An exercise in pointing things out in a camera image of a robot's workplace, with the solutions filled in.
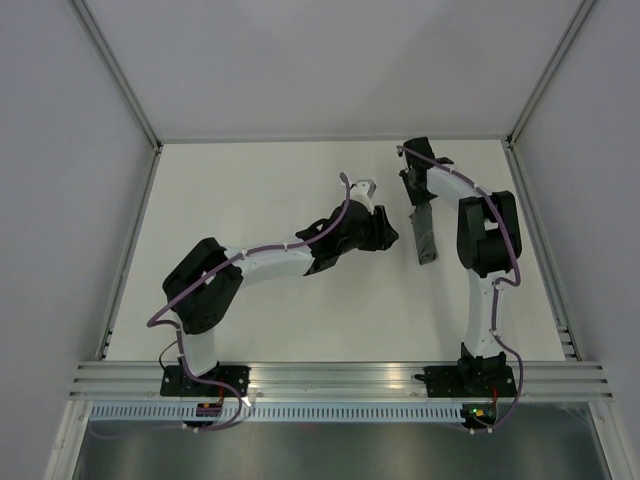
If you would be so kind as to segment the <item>grey cloth napkin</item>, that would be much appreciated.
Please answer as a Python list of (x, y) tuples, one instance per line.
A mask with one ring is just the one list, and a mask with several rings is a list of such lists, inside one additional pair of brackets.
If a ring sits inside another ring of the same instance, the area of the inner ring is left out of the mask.
[(409, 216), (416, 247), (418, 263), (427, 265), (438, 258), (434, 235), (433, 211), (429, 202), (414, 207)]

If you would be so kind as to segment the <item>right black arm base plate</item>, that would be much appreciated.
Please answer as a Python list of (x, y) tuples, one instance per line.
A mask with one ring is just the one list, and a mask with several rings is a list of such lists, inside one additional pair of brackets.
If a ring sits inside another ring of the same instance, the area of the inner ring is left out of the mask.
[(490, 372), (462, 373), (455, 366), (426, 366), (413, 378), (433, 398), (512, 398), (517, 385), (510, 367)]

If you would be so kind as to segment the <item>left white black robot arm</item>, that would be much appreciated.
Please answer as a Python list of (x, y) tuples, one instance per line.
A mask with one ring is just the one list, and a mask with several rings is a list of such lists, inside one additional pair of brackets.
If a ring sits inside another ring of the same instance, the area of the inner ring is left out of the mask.
[(169, 309), (177, 317), (184, 385), (198, 396), (216, 389), (219, 359), (213, 347), (214, 329), (241, 289), (314, 275), (334, 267), (353, 250), (386, 251), (398, 239), (382, 205), (368, 208), (349, 200), (330, 217), (280, 244), (243, 251), (224, 247), (213, 237), (200, 240), (162, 283)]

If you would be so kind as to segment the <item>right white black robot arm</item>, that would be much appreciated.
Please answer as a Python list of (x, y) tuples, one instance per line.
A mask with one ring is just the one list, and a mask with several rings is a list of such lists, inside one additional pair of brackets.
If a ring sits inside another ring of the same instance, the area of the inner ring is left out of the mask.
[(406, 162), (399, 175), (413, 207), (420, 264), (437, 258), (432, 203), (442, 200), (457, 214), (456, 252), (469, 280), (469, 320), (459, 359), (453, 366), (426, 366), (415, 378), (430, 398), (514, 398), (518, 388), (507, 363), (513, 350), (499, 328), (504, 288), (521, 283), (515, 196), (482, 188), (452, 160), (435, 156), (426, 137), (404, 142), (398, 154)]

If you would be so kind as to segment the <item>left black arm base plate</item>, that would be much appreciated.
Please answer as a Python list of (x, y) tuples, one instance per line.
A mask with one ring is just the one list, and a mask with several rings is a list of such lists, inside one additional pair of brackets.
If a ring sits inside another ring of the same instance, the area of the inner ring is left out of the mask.
[(236, 391), (241, 397), (247, 396), (250, 368), (245, 365), (222, 365), (215, 367), (204, 377), (194, 380), (182, 366), (168, 366), (164, 369), (160, 385), (161, 397), (222, 397), (232, 398)]

